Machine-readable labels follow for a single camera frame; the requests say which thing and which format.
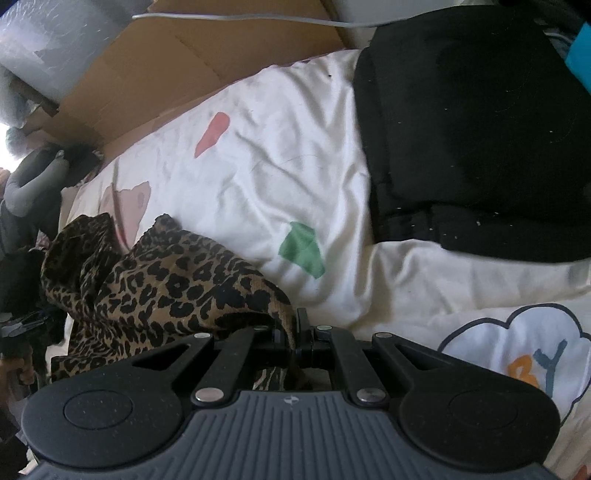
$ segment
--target cloud print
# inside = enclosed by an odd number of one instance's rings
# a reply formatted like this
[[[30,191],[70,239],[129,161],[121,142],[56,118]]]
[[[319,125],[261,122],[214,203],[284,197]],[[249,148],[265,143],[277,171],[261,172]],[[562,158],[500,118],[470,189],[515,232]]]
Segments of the cloud print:
[[[467,323],[438,350],[540,388],[558,407],[563,423],[591,380],[591,336],[558,304],[523,307],[506,321]]]

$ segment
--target white cable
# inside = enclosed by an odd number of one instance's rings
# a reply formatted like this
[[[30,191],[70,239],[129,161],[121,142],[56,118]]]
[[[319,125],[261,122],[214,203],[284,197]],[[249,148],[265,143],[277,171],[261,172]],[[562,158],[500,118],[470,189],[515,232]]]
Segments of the white cable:
[[[179,18],[181,20],[218,20],[218,21],[236,21],[236,20],[285,20],[288,22],[312,23],[315,25],[325,25],[327,27],[341,28],[374,28],[380,25],[401,20],[384,20],[381,22],[339,22],[335,20],[322,20],[320,18],[292,17],[291,15],[278,14],[245,14],[245,15],[202,15],[202,14],[174,14],[174,13],[152,13],[140,14],[132,17],[134,20],[140,18]]]
[[[572,38],[568,38],[566,35],[563,35],[563,34],[560,34],[560,33],[544,32],[544,35],[546,35],[546,37],[558,38],[558,39],[564,41],[568,45],[572,45],[573,44],[573,41],[574,41]]]

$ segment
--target pink printed shape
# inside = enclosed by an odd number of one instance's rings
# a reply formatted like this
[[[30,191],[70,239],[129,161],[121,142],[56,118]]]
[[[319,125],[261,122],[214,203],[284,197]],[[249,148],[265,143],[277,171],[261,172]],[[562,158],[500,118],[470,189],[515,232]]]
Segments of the pink printed shape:
[[[100,201],[99,213],[109,213],[115,224],[115,235],[123,253],[129,252],[135,243],[148,201],[150,183],[145,181],[131,190],[115,190],[109,185]]]
[[[213,147],[217,141],[220,139],[222,134],[228,129],[230,126],[230,117],[223,113],[218,112],[212,118],[212,121],[209,122],[209,126],[205,133],[201,137],[201,140],[195,146],[195,158],[205,152],[208,148]]]

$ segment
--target white duvet cover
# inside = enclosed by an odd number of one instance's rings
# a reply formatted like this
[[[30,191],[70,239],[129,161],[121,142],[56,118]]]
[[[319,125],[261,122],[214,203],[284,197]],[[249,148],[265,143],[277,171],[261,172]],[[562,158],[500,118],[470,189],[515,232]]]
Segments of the white duvet cover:
[[[168,213],[253,263],[315,324],[362,339],[387,330],[536,385],[563,418],[547,466],[572,479],[591,464],[589,261],[374,245],[357,56],[269,67],[227,87],[80,188],[68,220],[114,213],[130,247]]]

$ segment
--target leopard print fabric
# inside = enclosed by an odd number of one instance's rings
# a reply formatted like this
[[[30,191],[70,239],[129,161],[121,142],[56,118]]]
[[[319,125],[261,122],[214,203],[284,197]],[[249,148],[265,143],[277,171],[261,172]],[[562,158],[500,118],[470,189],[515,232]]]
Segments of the leopard print fabric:
[[[69,354],[51,379],[157,348],[196,332],[216,338],[248,325],[281,325],[294,346],[287,296],[251,264],[214,240],[181,230],[168,215],[122,255],[111,217],[80,216],[47,252],[41,282],[49,301],[74,319]],[[268,369],[255,387],[281,388]]]

